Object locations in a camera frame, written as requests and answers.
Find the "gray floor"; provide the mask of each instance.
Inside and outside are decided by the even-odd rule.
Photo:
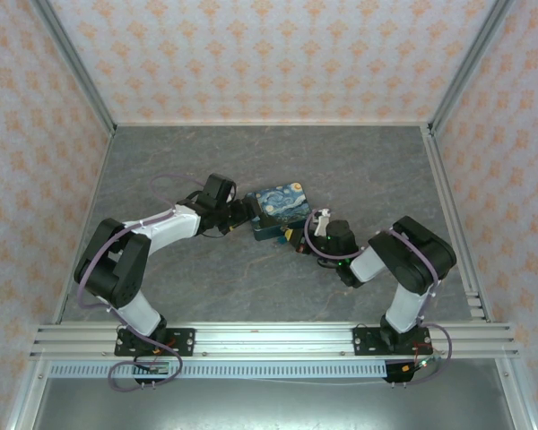
[[[362,245],[403,215],[448,239],[418,127],[119,127],[86,236],[107,217],[126,221],[165,210],[147,188],[150,178],[163,172],[203,181],[221,173],[237,182],[239,196],[300,182],[309,204],[347,219]],[[164,179],[161,190],[178,200],[195,185]],[[77,306],[75,287],[64,319],[106,320],[104,312]],[[223,239],[194,237],[162,249],[148,261],[143,281],[144,294],[170,322],[376,323],[395,288],[388,273],[347,288],[334,271],[319,268],[289,245],[257,242],[249,225]],[[427,316],[470,318],[458,270],[450,273]]]
[[[331,385],[353,383],[353,385]],[[105,379],[48,382],[36,430],[513,429],[494,360],[454,360],[430,383],[178,380],[128,394]]]

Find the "orange floral pattern wall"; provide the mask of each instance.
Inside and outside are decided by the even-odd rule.
[[[516,0],[439,144],[495,318],[538,401],[538,0]]]
[[[118,123],[427,122],[493,0],[54,0]]]
[[[70,271],[106,141],[30,2],[0,1],[0,428]]]

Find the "small box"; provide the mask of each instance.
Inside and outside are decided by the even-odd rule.
[[[298,182],[248,193],[256,216],[251,220],[256,240],[283,236],[287,228],[303,228],[311,213]]]

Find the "purple cable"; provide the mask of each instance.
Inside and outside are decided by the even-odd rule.
[[[155,191],[155,188],[153,187],[153,183],[157,179],[160,179],[162,177],[168,177],[170,179],[172,179],[172,178],[182,178],[182,179],[186,179],[186,180],[195,182],[196,184],[198,184],[200,186],[204,186],[203,183],[201,183],[201,182],[197,181],[196,179],[193,179],[191,176],[187,176],[187,175],[178,175],[178,174],[174,174],[174,173],[162,173],[160,175],[154,176],[150,180],[150,190],[152,191],[153,195],[155,197],[157,197],[160,201],[165,202],[165,203],[167,203],[169,205],[170,211],[168,213],[166,213],[165,215],[162,215],[162,216],[160,216],[158,218],[142,219],[140,222],[137,222],[132,226],[126,227],[123,230],[116,233],[114,236],[112,236],[108,240],[108,242],[106,242],[99,249],[99,251],[94,255],[94,257],[91,259],[91,262],[88,265],[88,268],[86,269],[86,272],[83,274],[82,280],[80,281],[80,284],[78,285],[78,293],[77,293],[78,306],[80,306],[82,309],[96,309],[96,308],[101,308],[101,307],[103,307],[105,309],[108,309],[114,316],[116,316],[116,318],[121,323],[123,323],[125,325],[125,327],[127,327],[128,330],[130,330],[139,339],[141,339],[141,340],[143,340],[145,342],[151,343],[152,345],[155,345],[156,347],[158,347],[160,349],[164,349],[164,350],[168,351],[170,354],[172,354],[175,358],[178,359],[178,362],[179,362],[178,370],[172,376],[169,376],[168,378],[166,378],[166,379],[164,379],[162,381],[159,381],[158,383],[153,384],[154,387],[159,386],[159,385],[163,385],[164,383],[169,383],[170,381],[175,379],[179,375],[179,373],[181,373],[181,369],[183,367],[183,360],[181,359],[179,354],[175,350],[173,350],[173,348],[170,348],[167,345],[164,345],[164,344],[159,343],[159,342],[157,342],[155,340],[152,340],[152,339],[150,339],[150,338],[148,338],[146,336],[143,336],[142,333],[140,333],[137,330],[135,330],[134,328],[130,327],[127,324],[127,322],[111,306],[104,305],[102,303],[88,305],[88,304],[85,304],[82,299],[83,299],[83,291],[85,289],[86,283],[88,282],[88,279],[90,278],[91,273],[93,272],[94,268],[96,267],[96,264],[98,264],[101,257],[108,251],[108,249],[112,246],[112,244],[114,242],[116,242],[120,237],[123,237],[124,235],[126,235],[127,233],[129,233],[130,231],[132,231],[132,230],[134,230],[136,228],[139,228],[139,227],[142,227],[142,226],[150,226],[151,224],[155,224],[155,223],[158,223],[158,222],[161,222],[161,221],[165,221],[166,219],[170,219],[171,217],[173,217],[173,215],[175,214],[175,203],[171,202],[169,199],[167,199],[166,197],[159,194],[157,191]],[[108,383],[109,383],[110,388],[112,390],[120,391],[120,392],[130,392],[130,391],[142,390],[143,389],[142,385],[136,385],[134,387],[128,387],[128,388],[118,387],[114,383],[114,380],[112,379],[111,375],[115,372],[115,370],[118,367],[123,366],[123,365],[134,365],[134,366],[136,366],[136,365],[143,365],[143,364],[149,364],[150,365],[151,363],[152,362],[140,362],[140,361],[136,362],[136,361],[133,361],[133,360],[128,360],[128,361],[120,361],[119,363],[114,364],[112,367],[110,367],[109,372],[108,372]]]
[[[424,316],[424,315],[422,315],[424,309],[426,308],[428,302],[432,298],[432,295],[436,294],[436,289],[438,287],[438,274],[437,274],[437,271],[435,270],[434,266],[427,259],[427,257],[425,257],[422,254],[422,252],[419,251],[419,249],[411,243],[410,240],[408,240],[406,237],[404,237],[403,235],[395,232],[392,229],[388,230],[388,234],[393,236],[393,237],[396,237],[398,240],[403,242],[404,245],[407,248],[409,248],[417,257],[419,257],[419,259],[424,263],[424,265],[427,267],[430,274],[432,275],[432,286],[430,288],[429,296],[427,297],[427,299],[422,304],[421,310],[419,311],[419,315],[421,315],[421,316],[417,317],[417,323],[419,324],[419,327],[434,327],[435,329],[439,329],[440,331],[445,333],[445,336],[446,336],[447,342],[448,342],[447,358],[445,359],[444,365],[442,365],[434,374],[431,374],[431,375],[426,376],[426,377],[424,377],[422,379],[419,379],[418,381],[410,381],[409,383],[403,384],[403,385],[417,385],[419,383],[427,383],[428,381],[436,378],[439,374],[441,374],[448,367],[448,365],[450,364],[450,359],[452,358],[452,339],[450,338],[450,334],[448,334],[448,331],[444,327],[442,327],[441,325],[435,324],[433,322],[426,322],[425,323],[423,321],[423,319],[422,319],[423,316]]]
[[[326,258],[328,260],[344,260],[345,258],[354,258],[354,257],[358,257],[359,255],[361,255],[364,250],[363,249],[360,249],[359,251],[357,251],[356,253],[354,254],[347,254],[347,255],[329,255],[329,254],[325,254],[321,251],[319,251],[317,249],[316,246],[313,245],[313,243],[311,242],[311,239],[308,238],[308,224],[309,222],[313,219],[313,215],[315,215],[317,212],[319,211],[319,209],[315,209],[313,210],[310,215],[307,217],[307,220],[305,221],[305,240],[307,241],[307,244],[309,245],[309,247],[313,250],[313,252],[315,254],[317,254],[319,257],[323,257],[323,258]]]

